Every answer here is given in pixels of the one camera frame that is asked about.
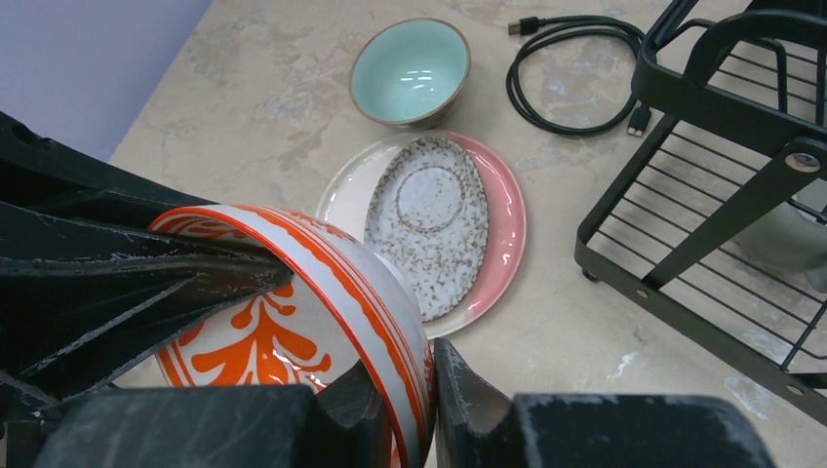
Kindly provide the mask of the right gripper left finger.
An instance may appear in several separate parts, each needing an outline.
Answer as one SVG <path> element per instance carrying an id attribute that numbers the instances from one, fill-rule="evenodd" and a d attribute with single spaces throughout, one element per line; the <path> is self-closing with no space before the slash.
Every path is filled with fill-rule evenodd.
<path id="1" fill-rule="evenodd" d="M 36 467 L 387 467 L 389 414 L 362 364 L 305 384 L 109 390 L 72 407 Z"/>

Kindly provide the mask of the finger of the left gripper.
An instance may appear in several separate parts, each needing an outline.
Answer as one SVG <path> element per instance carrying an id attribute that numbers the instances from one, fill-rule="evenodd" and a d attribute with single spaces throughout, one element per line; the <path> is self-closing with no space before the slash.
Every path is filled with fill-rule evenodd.
<path id="1" fill-rule="evenodd" d="M 1 397 L 67 401 L 292 273 L 274 254 L 149 230 L 198 198 L 1 118 Z"/>

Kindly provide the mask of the small grey mug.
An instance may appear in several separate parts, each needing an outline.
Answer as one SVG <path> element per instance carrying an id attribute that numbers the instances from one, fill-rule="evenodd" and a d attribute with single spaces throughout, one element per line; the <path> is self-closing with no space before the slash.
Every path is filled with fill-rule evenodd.
<path id="1" fill-rule="evenodd" d="M 826 291 L 826 181 L 818 179 L 737 234 L 733 241 L 750 256 L 775 268 L 802 273 Z"/>

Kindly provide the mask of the mint green bowl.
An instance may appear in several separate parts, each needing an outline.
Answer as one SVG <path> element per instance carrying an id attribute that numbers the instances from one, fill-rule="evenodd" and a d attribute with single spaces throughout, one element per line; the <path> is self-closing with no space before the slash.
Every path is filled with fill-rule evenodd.
<path id="1" fill-rule="evenodd" d="M 471 70 L 471 49 L 452 24 L 432 18 L 389 25 L 360 51 L 349 94 L 366 118 L 402 129 L 428 129 L 443 120 Z"/>

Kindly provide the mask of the grey speckled plate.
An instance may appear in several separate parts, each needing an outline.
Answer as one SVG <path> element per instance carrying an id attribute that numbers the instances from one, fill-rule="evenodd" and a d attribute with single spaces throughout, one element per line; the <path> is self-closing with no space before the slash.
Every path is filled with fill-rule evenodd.
<path id="1" fill-rule="evenodd" d="M 470 292 L 487 250 L 489 209 L 473 158 L 440 136 L 393 157 L 369 203 L 366 246 L 410 284 L 421 319 L 451 312 Z"/>

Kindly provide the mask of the red floral bowl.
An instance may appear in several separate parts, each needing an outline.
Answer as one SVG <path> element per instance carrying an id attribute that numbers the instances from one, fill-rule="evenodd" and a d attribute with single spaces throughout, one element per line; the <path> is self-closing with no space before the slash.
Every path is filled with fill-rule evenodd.
<path id="1" fill-rule="evenodd" d="M 158 233 L 262 248 L 287 284 L 225 308 L 162 347 L 174 387 L 304 384 L 320 392 L 363 364 L 389 413 L 389 463 L 420 467 L 435 425 L 433 357 L 412 293 L 345 231 L 301 212 L 253 205 L 182 207 Z"/>

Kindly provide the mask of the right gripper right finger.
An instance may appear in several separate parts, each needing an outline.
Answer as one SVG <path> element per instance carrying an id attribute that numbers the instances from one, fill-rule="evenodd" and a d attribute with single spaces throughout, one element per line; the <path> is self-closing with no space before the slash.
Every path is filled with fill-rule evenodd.
<path id="1" fill-rule="evenodd" d="M 730 403 L 695 395 L 517 394 L 434 342 L 441 467 L 771 467 Z"/>

